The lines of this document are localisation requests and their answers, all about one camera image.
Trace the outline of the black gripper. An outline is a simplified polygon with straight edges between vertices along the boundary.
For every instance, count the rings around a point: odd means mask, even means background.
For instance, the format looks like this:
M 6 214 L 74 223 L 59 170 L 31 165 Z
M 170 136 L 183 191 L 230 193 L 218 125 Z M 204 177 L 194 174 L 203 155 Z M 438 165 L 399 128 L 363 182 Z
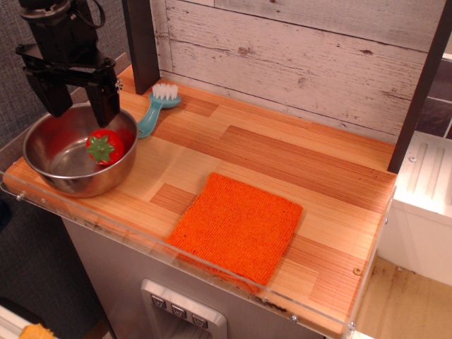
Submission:
M 26 78 L 46 110 L 61 117 L 73 101 L 68 85 L 85 88 L 99 127 L 106 127 L 119 113 L 115 61 L 98 47 L 97 30 L 106 21 L 105 11 L 94 20 L 89 9 L 21 9 L 35 39 L 20 44 Z

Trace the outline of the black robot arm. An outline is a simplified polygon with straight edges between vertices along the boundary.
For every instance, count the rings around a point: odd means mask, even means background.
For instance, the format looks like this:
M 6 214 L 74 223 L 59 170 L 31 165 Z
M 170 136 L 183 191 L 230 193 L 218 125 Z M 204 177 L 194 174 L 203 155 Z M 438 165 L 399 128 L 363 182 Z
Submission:
M 20 44 L 16 53 L 23 71 L 46 110 L 55 117 L 73 104 L 68 87 L 84 88 L 100 127 L 119 113 L 115 60 L 98 49 L 97 32 L 106 21 L 98 1 L 93 19 L 87 1 L 21 1 L 20 16 L 35 41 Z

